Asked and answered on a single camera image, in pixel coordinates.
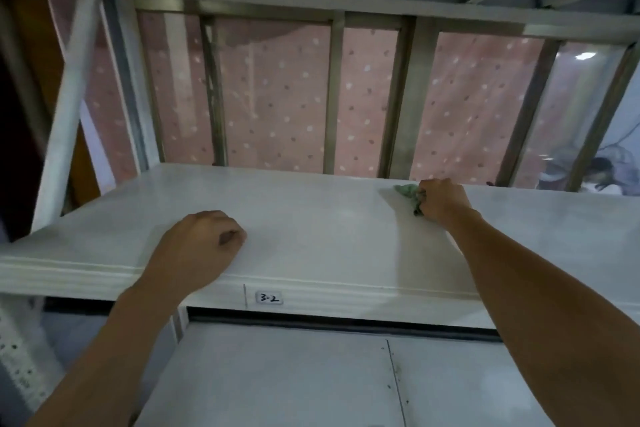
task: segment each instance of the cleaning rag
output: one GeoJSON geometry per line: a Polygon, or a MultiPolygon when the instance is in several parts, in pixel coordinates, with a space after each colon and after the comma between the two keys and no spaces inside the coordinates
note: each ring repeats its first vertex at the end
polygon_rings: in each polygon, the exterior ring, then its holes
{"type": "Polygon", "coordinates": [[[396,184],[394,186],[394,189],[404,197],[408,197],[411,200],[414,216],[422,216],[422,211],[420,211],[420,204],[424,199],[423,189],[420,189],[417,184],[396,184]]]}

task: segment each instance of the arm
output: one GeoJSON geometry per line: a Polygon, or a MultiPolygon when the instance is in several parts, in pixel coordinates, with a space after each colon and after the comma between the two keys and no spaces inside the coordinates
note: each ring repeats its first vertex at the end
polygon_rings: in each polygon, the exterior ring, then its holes
{"type": "Polygon", "coordinates": [[[186,296],[220,276],[245,238],[221,211],[188,215],[167,231],[28,427],[128,425],[156,336],[186,296]]]}
{"type": "Polygon", "coordinates": [[[640,327],[601,295],[494,229],[451,180],[420,183],[428,218],[467,259],[493,323],[558,427],[640,419],[640,327]]]}

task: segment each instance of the upper shelf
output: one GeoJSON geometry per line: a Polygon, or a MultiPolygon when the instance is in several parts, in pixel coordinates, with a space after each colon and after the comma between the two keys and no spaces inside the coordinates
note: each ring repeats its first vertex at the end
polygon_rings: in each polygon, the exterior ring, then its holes
{"type": "MultiPolygon", "coordinates": [[[[187,305],[492,327],[464,258],[443,229],[413,216],[398,182],[161,164],[1,247],[0,291],[113,300],[170,225],[220,209],[248,239],[187,305]],[[279,292],[284,304],[258,305],[257,291],[279,292]]],[[[628,314],[640,311],[640,200],[466,189],[492,225],[628,314]]]]}

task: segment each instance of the forearm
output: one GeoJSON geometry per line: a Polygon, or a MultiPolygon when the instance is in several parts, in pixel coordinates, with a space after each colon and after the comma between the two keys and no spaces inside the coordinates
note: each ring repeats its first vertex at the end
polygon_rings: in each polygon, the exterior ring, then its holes
{"type": "Polygon", "coordinates": [[[128,425],[148,356],[175,305],[144,288],[127,289],[28,427],[128,425]]]}
{"type": "Polygon", "coordinates": [[[442,223],[465,255],[511,356],[556,425],[637,419],[640,328],[477,212],[460,208],[442,223]]]}

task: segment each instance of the label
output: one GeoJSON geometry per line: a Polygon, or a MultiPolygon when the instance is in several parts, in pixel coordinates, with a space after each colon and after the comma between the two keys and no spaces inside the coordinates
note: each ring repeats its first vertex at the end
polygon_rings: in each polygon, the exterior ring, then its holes
{"type": "Polygon", "coordinates": [[[281,292],[262,292],[255,293],[255,301],[263,305],[280,305],[284,304],[281,292]]]}

